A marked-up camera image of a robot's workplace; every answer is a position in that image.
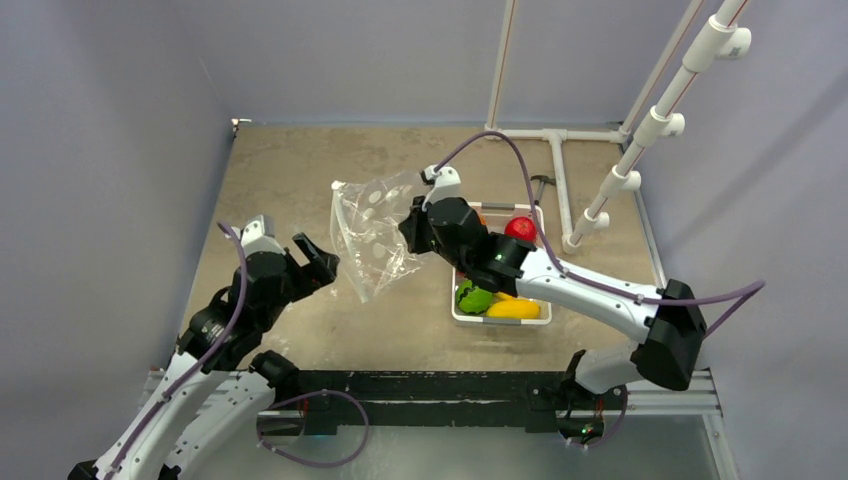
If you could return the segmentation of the clear zip top bag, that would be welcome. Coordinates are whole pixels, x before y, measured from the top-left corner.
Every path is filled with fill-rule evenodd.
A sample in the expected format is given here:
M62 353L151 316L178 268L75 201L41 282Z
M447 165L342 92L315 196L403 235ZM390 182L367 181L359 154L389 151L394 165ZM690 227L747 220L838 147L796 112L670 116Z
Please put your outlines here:
M419 271L426 259L408 251L399 230L415 197L426 192L412 170L366 183L331 184L330 236L340 270L363 303Z

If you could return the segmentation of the red apple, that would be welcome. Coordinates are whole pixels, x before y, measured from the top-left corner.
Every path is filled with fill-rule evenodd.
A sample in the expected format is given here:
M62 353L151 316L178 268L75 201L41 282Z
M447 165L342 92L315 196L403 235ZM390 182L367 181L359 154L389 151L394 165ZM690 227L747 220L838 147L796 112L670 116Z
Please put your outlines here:
M529 243L534 243L538 235L537 227L530 217L514 217L504 228L504 234Z

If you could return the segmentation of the green ridged squash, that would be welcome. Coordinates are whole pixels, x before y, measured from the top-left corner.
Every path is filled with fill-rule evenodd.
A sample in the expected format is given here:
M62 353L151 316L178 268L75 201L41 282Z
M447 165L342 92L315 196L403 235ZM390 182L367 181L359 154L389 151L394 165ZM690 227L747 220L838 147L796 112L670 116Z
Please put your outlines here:
M463 280L455 293L457 309L466 315L484 314L494 301L494 294L480 288L471 280Z

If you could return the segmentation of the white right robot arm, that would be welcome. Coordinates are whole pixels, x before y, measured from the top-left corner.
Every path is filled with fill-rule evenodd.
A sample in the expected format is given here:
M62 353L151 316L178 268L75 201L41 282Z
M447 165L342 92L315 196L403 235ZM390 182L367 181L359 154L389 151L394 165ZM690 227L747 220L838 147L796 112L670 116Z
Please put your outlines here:
M399 231L410 253L435 253L487 291L549 302L625 335L623 346L573 356L561 381L569 404L584 407L640 380L689 388L706 325L687 284L671 280L658 288L572 265L532 242L489 231L459 197L432 205L415 198Z

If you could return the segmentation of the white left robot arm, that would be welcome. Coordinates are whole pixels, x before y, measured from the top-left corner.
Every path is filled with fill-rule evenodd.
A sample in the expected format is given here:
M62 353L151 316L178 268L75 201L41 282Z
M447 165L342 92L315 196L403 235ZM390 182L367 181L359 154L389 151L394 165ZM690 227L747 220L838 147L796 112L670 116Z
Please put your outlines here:
M258 224L233 234L239 264L231 284L192 316L127 430L99 458L76 464L69 478L186 479L249 416L295 402L299 371L282 355L261 353L250 369L238 368L289 304L336 280L337 255L303 233L292 239L305 264Z

